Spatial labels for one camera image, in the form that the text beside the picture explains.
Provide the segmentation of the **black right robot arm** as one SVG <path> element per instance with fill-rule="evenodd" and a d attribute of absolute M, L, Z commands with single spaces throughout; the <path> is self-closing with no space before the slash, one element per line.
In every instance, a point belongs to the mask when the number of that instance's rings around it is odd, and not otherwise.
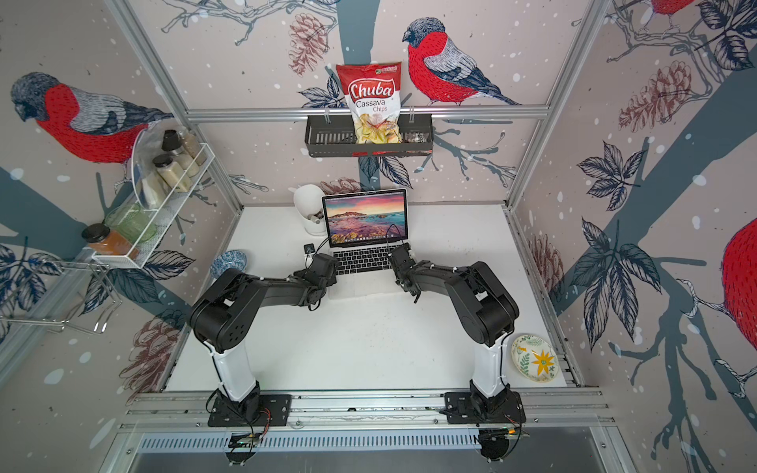
<path fill-rule="evenodd" d="M 415 261 L 410 245 L 388 253 L 396 284 L 419 300 L 425 292 L 449 297 L 468 337 L 478 345 L 470 382 L 471 404 L 479 416 L 504 411 L 512 390 L 504 373 L 505 341 L 520 316 L 516 301 L 483 261 L 469 266 L 443 266 Z"/>

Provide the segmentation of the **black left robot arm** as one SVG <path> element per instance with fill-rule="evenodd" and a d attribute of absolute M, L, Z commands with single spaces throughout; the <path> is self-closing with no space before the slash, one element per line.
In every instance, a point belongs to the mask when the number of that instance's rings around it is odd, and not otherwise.
<path fill-rule="evenodd" d="M 317 254 L 306 268 L 284 279 L 226 270 L 194 304 L 188 324 L 210 352 L 221 398 L 246 419 L 258 416 L 259 382 L 252 372 L 246 337 L 263 307 L 316 309 L 336 284 L 337 260 Z"/>

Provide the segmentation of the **silver laptop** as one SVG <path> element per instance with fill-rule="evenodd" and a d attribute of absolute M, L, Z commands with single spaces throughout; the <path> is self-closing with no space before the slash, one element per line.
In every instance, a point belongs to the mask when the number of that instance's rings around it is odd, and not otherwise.
<path fill-rule="evenodd" d="M 402 291 L 390 253 L 408 238 L 407 192 L 374 190 L 325 195 L 323 216 L 330 254 L 337 260 L 333 300 Z"/>

